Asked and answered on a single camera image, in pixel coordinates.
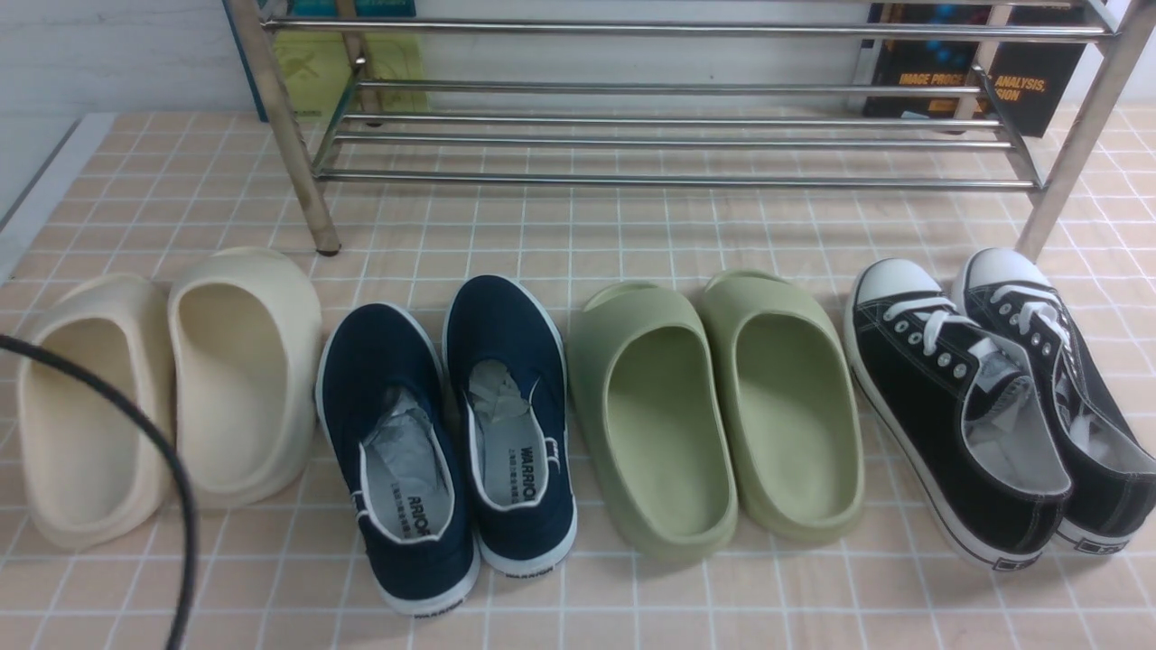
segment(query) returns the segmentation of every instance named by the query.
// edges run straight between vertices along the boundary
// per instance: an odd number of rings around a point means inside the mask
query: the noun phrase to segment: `canvas sneaker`
[[[934,519],[973,564],[1035,562],[1072,493],[1025,353],[961,316],[914,263],[868,267],[847,300],[854,377],[927,493]]]
[[[442,350],[465,430],[482,557],[510,577],[548,573],[578,530],[562,337],[529,291],[481,275],[458,290]]]
[[[1156,459],[1136,442],[1059,293],[1007,249],[972,256],[953,291],[969,317],[1020,344],[1031,360],[1047,426],[1075,482],[1059,538],[1092,555],[1120,551],[1156,505]]]
[[[481,557],[429,337],[394,305],[354,310],[325,346],[314,398],[381,597],[422,618],[460,605]]]

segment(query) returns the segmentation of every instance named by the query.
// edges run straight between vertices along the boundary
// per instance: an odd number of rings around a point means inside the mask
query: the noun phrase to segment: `book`
[[[265,7],[268,0],[253,0]],[[234,40],[237,30],[229,3],[222,0]],[[332,17],[336,15],[333,0],[290,0],[289,14],[295,16]],[[357,0],[360,16],[416,15],[414,0]],[[370,34],[365,37],[373,60],[376,79],[422,79],[421,45],[416,36]],[[294,112],[301,121],[328,121],[336,108],[346,82],[349,80],[349,60],[344,43],[336,32],[283,31],[276,35],[273,51],[286,77],[286,89]],[[245,69],[253,105],[261,121],[268,121],[265,105],[253,83],[253,75],[245,53],[237,42],[237,52]],[[421,112],[429,109],[424,93],[380,93],[383,110]]]
[[[357,0],[354,2],[357,15],[362,17],[413,17],[417,15],[414,0]],[[294,0],[292,15],[301,17],[332,19],[338,15],[338,6],[333,0]]]
[[[1053,8],[1020,6],[1011,10],[1009,24],[1083,24],[1084,7]],[[987,24],[990,7],[961,5],[892,6],[883,22],[918,24]],[[875,86],[962,86],[976,57],[976,43],[887,40],[875,64]],[[996,51],[990,75],[1008,117],[1024,135],[1040,136],[1047,131],[1083,45],[1003,43]],[[980,101],[979,115],[992,106]],[[862,113],[867,117],[953,117],[957,99],[869,97]]]

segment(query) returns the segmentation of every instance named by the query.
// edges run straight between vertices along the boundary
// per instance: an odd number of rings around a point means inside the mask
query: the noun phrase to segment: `black book cover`
[[[956,5],[898,5],[892,23],[986,24],[990,7]],[[1016,7],[1009,24],[1083,24],[1083,7]],[[961,86],[976,56],[976,43],[940,40],[888,40],[880,53],[872,83],[875,86]],[[1015,125],[1024,135],[1039,136],[1067,89],[1083,45],[1005,43],[992,64],[992,81]],[[991,106],[980,102],[979,111]],[[956,99],[870,97],[864,106],[868,117],[953,117]]]

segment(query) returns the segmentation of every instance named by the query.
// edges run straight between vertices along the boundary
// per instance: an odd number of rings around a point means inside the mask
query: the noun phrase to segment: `shoe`
[[[418,618],[460,605],[481,559],[429,337],[398,306],[355,309],[325,345],[316,401],[386,604]]]
[[[1027,353],[959,316],[914,263],[864,271],[847,300],[847,360],[916,470],[948,544],[995,571],[1030,566],[1072,481]]]
[[[49,308],[28,340],[116,386],[172,442],[172,349],[164,295],[150,282],[128,274],[86,282]],[[45,539],[87,548],[135,529],[161,505],[168,466],[104,398],[27,359],[16,396],[29,512]]]
[[[807,291],[727,271],[703,291],[739,498],[772,533],[829,544],[859,522],[864,449],[839,335]]]
[[[1081,553],[1119,552],[1156,505],[1156,459],[1136,442],[1059,293],[1028,258],[988,249],[968,260],[954,295],[968,317],[1028,353],[1075,482],[1058,537]]]
[[[569,359],[583,438],[622,537],[679,563],[729,544],[739,497],[690,301],[649,282],[608,287],[571,319]]]
[[[321,303],[289,258],[230,249],[188,268],[169,295],[178,451],[202,508],[276,494],[301,474]]]
[[[442,350],[458,400],[482,557],[498,573],[549,573],[573,546],[566,368],[538,300],[505,278],[458,290]]]

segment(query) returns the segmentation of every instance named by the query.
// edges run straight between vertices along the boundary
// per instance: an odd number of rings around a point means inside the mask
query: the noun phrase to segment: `white wall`
[[[0,113],[250,105],[221,0],[0,2]]]
[[[417,0],[428,16],[859,20],[866,5],[734,0]],[[1114,0],[1119,13],[1128,0]],[[844,82],[849,40],[429,38],[428,74],[457,79]],[[1088,58],[1096,57],[1090,53]],[[1084,61],[1069,96],[1090,83]],[[1128,89],[1156,101],[1156,46]],[[564,98],[576,105],[583,98]],[[646,105],[651,99],[642,99]],[[733,103],[726,99],[724,103]],[[220,0],[0,2],[0,113],[244,109],[249,88]]]

